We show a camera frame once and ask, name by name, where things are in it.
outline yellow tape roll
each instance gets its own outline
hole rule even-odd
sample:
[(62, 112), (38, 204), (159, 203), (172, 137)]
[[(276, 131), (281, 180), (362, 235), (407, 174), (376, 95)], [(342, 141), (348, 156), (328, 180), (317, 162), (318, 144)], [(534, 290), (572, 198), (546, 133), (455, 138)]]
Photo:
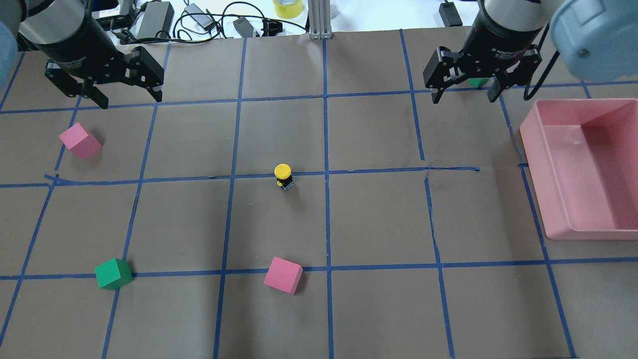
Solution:
[(292, 19), (298, 17), (304, 9), (301, 0), (272, 0), (275, 5), (275, 13), (282, 19)]

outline yellow button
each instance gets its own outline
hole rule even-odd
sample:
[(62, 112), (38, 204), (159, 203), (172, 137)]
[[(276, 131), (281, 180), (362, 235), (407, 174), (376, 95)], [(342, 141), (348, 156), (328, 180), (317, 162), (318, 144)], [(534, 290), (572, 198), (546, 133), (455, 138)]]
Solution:
[(292, 174), (292, 170), (289, 165), (280, 164), (275, 167), (275, 177), (279, 180), (285, 180)]

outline cable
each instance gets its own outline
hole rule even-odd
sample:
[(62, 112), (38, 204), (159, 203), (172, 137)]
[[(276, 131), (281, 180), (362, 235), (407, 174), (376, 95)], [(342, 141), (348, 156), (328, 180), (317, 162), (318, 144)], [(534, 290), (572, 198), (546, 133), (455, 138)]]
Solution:
[(261, 17), (261, 16), (257, 16), (257, 15), (217, 14), (217, 13), (210, 13), (210, 12), (208, 12), (208, 13), (187, 13), (187, 14), (183, 14), (183, 15), (181, 15), (179, 18), (177, 18), (177, 21), (175, 21), (175, 25), (173, 26), (173, 32), (174, 32), (174, 34), (175, 34), (175, 32), (176, 32), (177, 24), (178, 24), (178, 23), (180, 23), (180, 21), (181, 21), (183, 18), (185, 18), (185, 17), (192, 17), (192, 16), (194, 16), (194, 15), (208, 15), (208, 16), (211, 16), (211, 17), (213, 17), (213, 16), (219, 16), (219, 17), (221, 17), (219, 20), (217, 20), (217, 21), (216, 21), (216, 23), (217, 23), (217, 24), (219, 24), (219, 26), (218, 26), (219, 34), (221, 34), (222, 36), (224, 36), (224, 38), (227, 38), (227, 37), (225, 37), (225, 34), (224, 34), (223, 25), (221, 25), (221, 23), (223, 22), (223, 18), (224, 18), (224, 17), (250, 17), (250, 18), (255, 18), (255, 19), (275, 20), (275, 21), (280, 21), (280, 22), (284, 22), (284, 23), (286, 23), (286, 24), (290, 24), (290, 25), (296, 26), (296, 27), (298, 27), (298, 28), (302, 29), (304, 32), (306, 32), (306, 28), (305, 28), (305, 27), (303, 27), (303, 26), (301, 26), (301, 25), (299, 25), (299, 24), (296, 24), (296, 23), (294, 23), (294, 22), (292, 22), (292, 21), (279, 20), (279, 19), (271, 19), (271, 18), (268, 18), (268, 17)]
[[(540, 49), (543, 47), (543, 43), (545, 43), (545, 38), (547, 37), (548, 32), (549, 32), (549, 24), (547, 24), (545, 26), (545, 30), (543, 30), (543, 34), (540, 35), (540, 40), (538, 41), (538, 52), (539, 53), (540, 53)], [(543, 74), (541, 74), (540, 78), (538, 79), (538, 82), (536, 83), (534, 88), (531, 90), (531, 93), (528, 93), (530, 91), (531, 79), (528, 81), (528, 83), (525, 85), (525, 92), (523, 93), (523, 100), (529, 101), (529, 100), (531, 100), (532, 97), (534, 97), (534, 95), (536, 95), (536, 93), (539, 91), (541, 86), (543, 86), (543, 83), (545, 82), (545, 79), (549, 75), (549, 72), (554, 67), (554, 64), (556, 63), (556, 60), (558, 60), (558, 56), (560, 56), (560, 53), (557, 50), (556, 52), (554, 52), (554, 55), (552, 55), (552, 58), (547, 63), (547, 67), (545, 67), (545, 70), (543, 71)]]
[(179, 36), (179, 32), (180, 32), (180, 31), (184, 31), (184, 33), (188, 35), (188, 38), (189, 38), (191, 41), (193, 41), (193, 37), (192, 37), (192, 36), (188, 33), (188, 31), (186, 31), (186, 30), (184, 30), (184, 29), (179, 29), (179, 30), (177, 30), (177, 38), (178, 38), (178, 39), (180, 39), (180, 40), (182, 39), (182, 38), (181, 38), (181, 36)]
[(257, 6), (251, 4), (251, 3), (247, 3), (245, 1), (233, 1), (232, 3), (226, 5), (226, 7), (224, 8), (224, 11), (221, 12), (221, 19), (219, 20), (219, 23), (221, 24), (221, 35), (224, 36), (224, 38), (226, 37), (226, 33), (224, 31), (224, 17), (226, 17), (226, 10), (228, 10), (229, 7), (235, 5), (235, 4), (244, 4), (244, 5), (248, 5), (251, 6), (253, 8), (255, 8), (257, 11), (259, 11), (259, 14), (262, 16), (262, 20), (266, 19), (266, 16), (263, 14), (263, 11), (261, 9), (259, 9)]
[(556, 50), (556, 52), (554, 52), (554, 55), (552, 56), (552, 58), (549, 60), (549, 63), (547, 64), (547, 67), (545, 68), (545, 71), (543, 71), (543, 74), (540, 76), (540, 79), (538, 79), (538, 83), (536, 83), (534, 88), (531, 90), (530, 94), (528, 94), (528, 91), (530, 90), (531, 80), (527, 83), (527, 85), (525, 85), (525, 92), (523, 93), (523, 100), (529, 101), (539, 91), (540, 87), (543, 86), (543, 83), (545, 82), (545, 78), (547, 77), (547, 75), (549, 75), (549, 71), (552, 69), (552, 67), (554, 67), (554, 64), (556, 63), (556, 60), (558, 60), (558, 56), (560, 56), (560, 52), (558, 52), (558, 50)]
[(547, 37), (548, 32), (549, 32), (549, 23), (545, 26), (545, 30), (543, 30), (543, 35), (540, 35), (540, 40), (538, 41), (539, 52), (540, 52), (540, 48), (543, 47), (543, 43), (545, 42), (545, 37)]
[(159, 35), (160, 35), (161, 33), (166, 33), (166, 36), (167, 36), (167, 37), (170, 37), (170, 33), (168, 33), (168, 31), (166, 31), (166, 30), (159, 30), (158, 32), (156, 32), (156, 33), (155, 33), (155, 37), (159, 37)]

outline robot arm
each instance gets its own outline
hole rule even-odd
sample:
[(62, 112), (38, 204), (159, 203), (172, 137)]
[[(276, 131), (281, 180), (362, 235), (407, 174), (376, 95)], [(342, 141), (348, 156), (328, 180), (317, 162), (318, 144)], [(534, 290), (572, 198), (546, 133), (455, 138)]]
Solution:
[(50, 57), (45, 76), (66, 96), (90, 98), (106, 109), (108, 98), (95, 85), (122, 82), (161, 101), (160, 64), (141, 46), (127, 55), (118, 51), (78, 1), (3, 0), (3, 5), (11, 10), (0, 20), (7, 29), (21, 20), (20, 33)]
[(463, 48), (452, 52), (438, 47), (423, 71), (434, 103), (466, 79), (494, 77), (487, 92), (490, 102), (512, 86), (529, 84), (542, 60), (532, 43), (549, 19), (553, 42), (579, 79), (614, 80), (638, 73), (635, 0), (477, 2), (479, 13)]

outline pink cube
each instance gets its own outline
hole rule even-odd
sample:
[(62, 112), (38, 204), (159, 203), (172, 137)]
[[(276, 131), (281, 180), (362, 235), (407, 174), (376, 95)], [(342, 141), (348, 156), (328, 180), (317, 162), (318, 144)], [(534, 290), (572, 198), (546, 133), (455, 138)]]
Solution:
[(272, 259), (271, 267), (268, 269), (263, 283), (266, 286), (295, 295), (303, 271), (304, 268), (299, 264), (275, 257)]
[(95, 137), (93, 137), (93, 135), (91, 135), (91, 133), (79, 123), (71, 126), (59, 137), (66, 148), (82, 160), (91, 157), (95, 152), (102, 148), (102, 145), (98, 142), (98, 140), (95, 139)]

